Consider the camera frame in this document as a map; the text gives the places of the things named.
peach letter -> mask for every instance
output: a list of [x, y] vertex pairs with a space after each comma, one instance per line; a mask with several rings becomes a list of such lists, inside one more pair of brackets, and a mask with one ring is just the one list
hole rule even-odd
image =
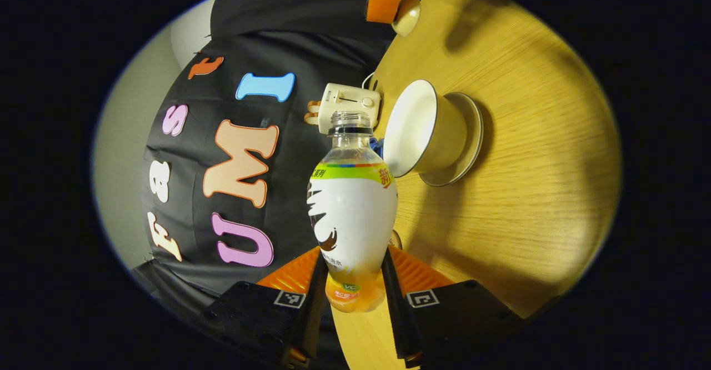
[[148, 183], [151, 192], [158, 196], [160, 202], [168, 201], [168, 181], [171, 179], [171, 167], [168, 162], [158, 162], [154, 160], [148, 170]]
[[274, 154], [279, 138], [279, 127], [267, 128], [240, 127], [229, 120], [223, 120], [215, 133], [215, 143], [221, 147], [231, 159], [205, 170], [203, 193], [208, 198], [215, 192], [226, 193], [252, 201], [256, 208], [264, 206], [267, 200], [267, 183], [256, 180], [254, 183], [244, 183], [244, 178], [258, 176], [269, 170], [266, 164], [247, 153], [259, 152], [268, 159]]

wooden table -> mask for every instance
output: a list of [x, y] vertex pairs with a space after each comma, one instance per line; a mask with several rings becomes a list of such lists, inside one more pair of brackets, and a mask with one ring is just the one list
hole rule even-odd
[[[376, 137], [416, 79], [477, 101], [484, 136], [457, 183], [397, 179], [402, 246], [527, 317], [576, 283], [612, 225], [622, 158], [604, 92], [559, 36], [509, 0], [422, 0], [417, 26], [394, 39], [370, 81], [383, 96]], [[404, 368], [386, 304], [334, 317], [353, 370]]]

white saucer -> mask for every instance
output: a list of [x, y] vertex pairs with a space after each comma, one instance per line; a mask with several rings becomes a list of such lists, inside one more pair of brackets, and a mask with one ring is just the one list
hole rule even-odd
[[479, 150], [482, 149], [483, 120], [477, 104], [470, 97], [459, 92], [445, 94], [444, 98], [462, 113], [467, 123], [467, 141], [464, 143], [462, 155], [450, 167], [437, 172], [420, 173], [419, 177], [429, 186], [446, 186], [464, 177], [477, 160]]

cable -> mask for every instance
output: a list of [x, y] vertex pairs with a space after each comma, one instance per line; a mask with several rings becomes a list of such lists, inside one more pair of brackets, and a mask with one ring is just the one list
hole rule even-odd
[[365, 83], [373, 76], [373, 74], [375, 74], [375, 72], [371, 72], [371, 74], [363, 80], [363, 84], [360, 85], [361, 88], [365, 89]]

white cup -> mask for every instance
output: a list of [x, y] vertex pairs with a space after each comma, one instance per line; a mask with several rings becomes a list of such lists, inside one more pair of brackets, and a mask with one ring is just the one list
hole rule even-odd
[[452, 165], [462, 154], [467, 123], [424, 79], [407, 86], [395, 102], [385, 129], [383, 160], [393, 177], [430, 173]]

